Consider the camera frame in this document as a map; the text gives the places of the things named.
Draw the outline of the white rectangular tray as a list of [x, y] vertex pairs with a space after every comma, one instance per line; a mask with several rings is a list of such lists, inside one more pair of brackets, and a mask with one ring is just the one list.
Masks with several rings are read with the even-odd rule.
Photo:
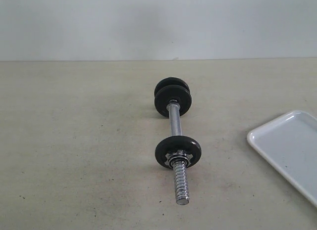
[[300, 194], [317, 204], [317, 119], [293, 110], [247, 134], [248, 144]]

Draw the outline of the black weight plate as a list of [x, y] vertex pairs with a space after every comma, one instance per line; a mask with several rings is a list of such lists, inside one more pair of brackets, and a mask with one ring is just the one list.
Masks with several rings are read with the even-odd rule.
[[167, 77], [167, 78], [164, 78], [160, 82], [157, 83], [157, 85], [154, 89], [154, 96], [157, 95], [159, 90], [161, 90], [162, 88], [169, 86], [169, 85], [178, 85], [178, 86], [185, 88], [188, 92], [190, 92], [190, 88], [184, 80], [177, 78], [177, 77]]

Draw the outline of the chrome dumbbell with black plates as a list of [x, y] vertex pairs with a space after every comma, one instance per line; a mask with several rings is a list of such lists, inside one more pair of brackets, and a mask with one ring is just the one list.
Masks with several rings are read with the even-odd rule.
[[175, 202], [178, 205], [187, 205], [190, 202], [186, 171], [202, 155], [200, 144], [182, 134], [180, 117], [189, 110], [191, 103], [189, 90], [181, 85], [167, 85], [155, 95], [155, 107], [161, 115], [169, 119], [171, 128], [171, 136], [156, 146], [155, 158], [161, 166], [173, 171]]

